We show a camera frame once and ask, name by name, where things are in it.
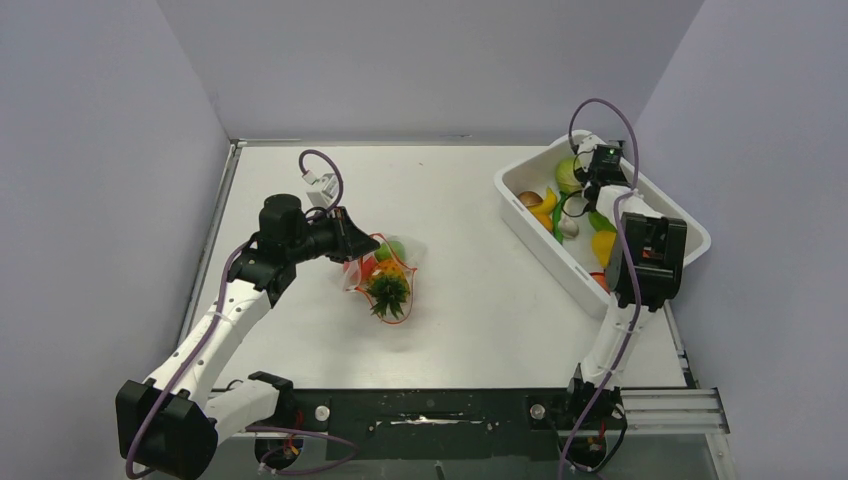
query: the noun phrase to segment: white tabletop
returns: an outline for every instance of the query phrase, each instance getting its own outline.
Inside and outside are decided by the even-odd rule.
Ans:
[[[225,257],[258,229],[263,200],[300,196],[305,147],[246,147],[211,255],[198,311],[214,300]],[[498,216],[495,172],[544,147],[321,147],[341,169],[342,204],[366,232],[412,236],[428,247],[410,318],[380,323],[344,293],[326,259],[297,279],[257,324],[217,386],[263,370],[296,388],[563,387],[600,322],[591,319]],[[307,159],[317,172],[328,168]],[[664,314],[643,331],[625,386],[685,385]]]

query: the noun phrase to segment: orange mesh bag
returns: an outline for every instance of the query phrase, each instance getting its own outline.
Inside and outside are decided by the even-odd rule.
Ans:
[[[343,265],[342,288],[364,295],[373,315],[396,325],[412,311],[415,272],[426,248],[410,237],[383,233],[371,237],[380,242],[380,248]]]

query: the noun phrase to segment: green pepper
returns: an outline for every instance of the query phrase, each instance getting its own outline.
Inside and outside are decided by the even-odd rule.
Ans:
[[[559,231],[559,221],[562,219],[562,207],[568,199],[568,194],[562,190],[560,190],[559,194],[559,201],[557,201],[557,206],[554,207],[554,213],[551,217],[551,221],[554,223],[554,238],[556,238],[557,242],[562,244],[563,236],[562,232]]]

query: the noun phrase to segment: robotic arm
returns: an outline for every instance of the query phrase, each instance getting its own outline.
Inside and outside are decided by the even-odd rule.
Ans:
[[[616,200],[631,192],[620,167],[621,148],[605,145],[597,136],[590,135],[576,153],[582,168],[575,176],[583,185],[582,195],[589,202],[587,208],[615,222]],[[633,259],[641,307],[635,325],[631,325],[636,298],[624,251],[617,241],[604,272],[610,288],[607,313],[592,349],[577,367],[570,388],[574,399],[570,410],[578,415],[609,374],[599,397],[601,401],[591,407],[591,417],[595,419],[608,417],[614,405],[620,403],[621,374],[636,344],[629,337],[638,336],[665,301],[677,295],[686,246],[686,222],[665,217],[638,194],[621,200],[619,215],[617,234],[624,235]]]
[[[294,281],[298,263],[320,256],[336,263],[353,261],[378,247],[376,240],[354,225],[344,207],[307,220],[297,197],[283,194],[266,199],[259,231],[234,254],[237,257],[226,273],[221,308],[213,303],[177,351],[144,383],[128,380],[118,392],[121,456],[130,455],[145,419],[152,415],[141,432],[134,460],[193,480],[228,437],[256,421],[289,415],[292,382],[263,372],[250,375],[234,390],[208,398],[244,337]],[[198,345],[200,352],[184,366]],[[165,392],[161,407],[151,412],[175,376],[179,378]]]

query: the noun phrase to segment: banana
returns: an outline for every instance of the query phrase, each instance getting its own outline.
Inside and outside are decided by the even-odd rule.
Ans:
[[[542,200],[542,203],[538,205],[534,205],[532,207],[527,207],[527,211],[532,213],[533,215],[550,215],[551,212],[554,211],[556,207],[557,198],[556,193],[548,187],[548,193],[545,196],[545,199]]]

